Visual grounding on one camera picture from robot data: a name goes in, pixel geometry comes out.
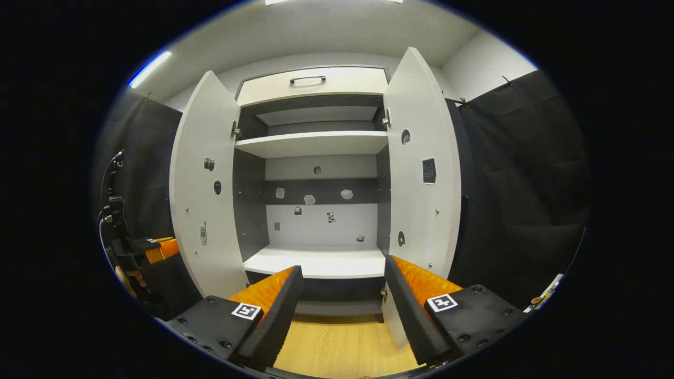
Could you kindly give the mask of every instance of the open cabinet door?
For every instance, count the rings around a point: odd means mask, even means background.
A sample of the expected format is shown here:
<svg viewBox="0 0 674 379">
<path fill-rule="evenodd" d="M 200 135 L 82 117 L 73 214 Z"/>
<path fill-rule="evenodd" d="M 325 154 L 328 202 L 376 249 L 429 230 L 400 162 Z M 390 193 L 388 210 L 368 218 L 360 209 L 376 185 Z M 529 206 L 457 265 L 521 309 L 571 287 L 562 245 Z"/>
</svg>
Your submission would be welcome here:
<svg viewBox="0 0 674 379">
<path fill-rule="evenodd" d="M 173 142 L 168 179 L 173 229 L 203 296 L 227 298 L 247 282 L 232 195 L 236 136 L 231 129 L 240 111 L 234 96 L 209 71 L 192 92 Z"/>
<path fill-rule="evenodd" d="M 447 278 L 458 238 L 461 177 L 447 104 L 419 52 L 405 52 L 384 92 L 391 164 L 389 254 Z M 382 303 L 398 346 L 402 324 Z"/>
</svg>

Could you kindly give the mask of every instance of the metal handle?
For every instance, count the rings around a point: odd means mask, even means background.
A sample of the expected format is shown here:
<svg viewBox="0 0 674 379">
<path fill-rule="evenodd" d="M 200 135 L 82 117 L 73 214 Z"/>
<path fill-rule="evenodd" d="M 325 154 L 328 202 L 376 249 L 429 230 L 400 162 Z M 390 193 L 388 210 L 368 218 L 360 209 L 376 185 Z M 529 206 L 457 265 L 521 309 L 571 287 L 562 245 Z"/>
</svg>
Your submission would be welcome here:
<svg viewBox="0 0 674 379">
<path fill-rule="evenodd" d="M 295 83 L 295 80 L 300 80 L 300 79 L 314 79 L 314 78 L 321 78 L 321 82 L 326 81 L 325 76 L 305 76 L 304 78 L 295 78 L 295 79 L 290 79 L 290 84 Z"/>
</svg>

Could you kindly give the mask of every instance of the wooden floor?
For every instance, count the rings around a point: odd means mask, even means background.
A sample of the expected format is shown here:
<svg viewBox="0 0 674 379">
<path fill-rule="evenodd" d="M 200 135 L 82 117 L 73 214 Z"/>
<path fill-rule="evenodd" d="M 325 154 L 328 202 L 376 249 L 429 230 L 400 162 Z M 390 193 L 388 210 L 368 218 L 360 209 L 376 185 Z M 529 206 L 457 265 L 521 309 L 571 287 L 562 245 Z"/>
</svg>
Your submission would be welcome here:
<svg viewBox="0 0 674 379">
<path fill-rule="evenodd" d="M 375 316 L 293 318 L 275 368 L 330 379 L 385 376 L 417 365 L 410 345 L 398 350 Z"/>
</svg>

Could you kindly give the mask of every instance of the white shelf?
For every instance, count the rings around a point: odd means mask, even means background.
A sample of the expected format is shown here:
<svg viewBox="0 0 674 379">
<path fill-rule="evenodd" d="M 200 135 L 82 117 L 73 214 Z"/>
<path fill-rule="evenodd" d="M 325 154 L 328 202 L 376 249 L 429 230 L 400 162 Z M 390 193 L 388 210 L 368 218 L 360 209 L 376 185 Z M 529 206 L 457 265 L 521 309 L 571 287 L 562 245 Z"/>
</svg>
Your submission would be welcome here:
<svg viewBox="0 0 674 379">
<path fill-rule="evenodd" d="M 262 274 L 291 266 L 302 266 L 307 279 L 375 278 L 384 276 L 384 255 L 376 245 L 268 245 L 243 263 Z"/>
<path fill-rule="evenodd" d="M 287 156 L 377 154 L 388 144 L 387 132 L 311 132 L 251 138 L 235 148 L 261 158 Z"/>
</svg>

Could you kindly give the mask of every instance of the drawer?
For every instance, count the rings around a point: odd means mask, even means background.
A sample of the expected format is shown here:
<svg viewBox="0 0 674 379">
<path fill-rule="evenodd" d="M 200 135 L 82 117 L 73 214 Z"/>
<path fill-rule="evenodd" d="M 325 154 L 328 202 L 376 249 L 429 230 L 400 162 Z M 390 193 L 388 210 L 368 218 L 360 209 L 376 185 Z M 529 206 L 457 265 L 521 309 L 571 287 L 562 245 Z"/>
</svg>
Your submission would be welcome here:
<svg viewBox="0 0 674 379">
<path fill-rule="evenodd" d="M 388 82 L 382 68 L 320 67 L 250 79 L 237 102 L 242 107 L 272 100 L 329 94 L 383 95 Z"/>
</svg>

